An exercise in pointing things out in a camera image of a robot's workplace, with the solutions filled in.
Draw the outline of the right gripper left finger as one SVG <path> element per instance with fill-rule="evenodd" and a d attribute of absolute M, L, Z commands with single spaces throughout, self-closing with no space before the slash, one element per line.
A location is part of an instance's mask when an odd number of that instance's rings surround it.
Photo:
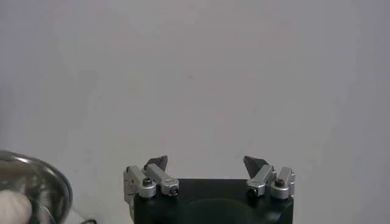
<path fill-rule="evenodd" d="M 157 188 L 163 195 L 176 197 L 180 194 L 180 182 L 169 176 L 165 170 L 168 156 L 151 158 L 143 166 L 128 166 L 123 172 L 124 200 L 132 201 L 138 195 L 141 198 L 152 198 L 157 194 Z"/>

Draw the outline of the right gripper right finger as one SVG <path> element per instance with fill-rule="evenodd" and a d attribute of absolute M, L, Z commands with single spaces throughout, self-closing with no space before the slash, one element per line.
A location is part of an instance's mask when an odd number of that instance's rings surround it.
<path fill-rule="evenodd" d="M 246 181 L 248 196 L 260 198 L 268 192 L 278 200 L 294 197 L 295 173 L 291 168 L 282 167 L 278 173 L 264 159 L 251 156 L 245 156 L 243 162 L 250 177 Z"/>

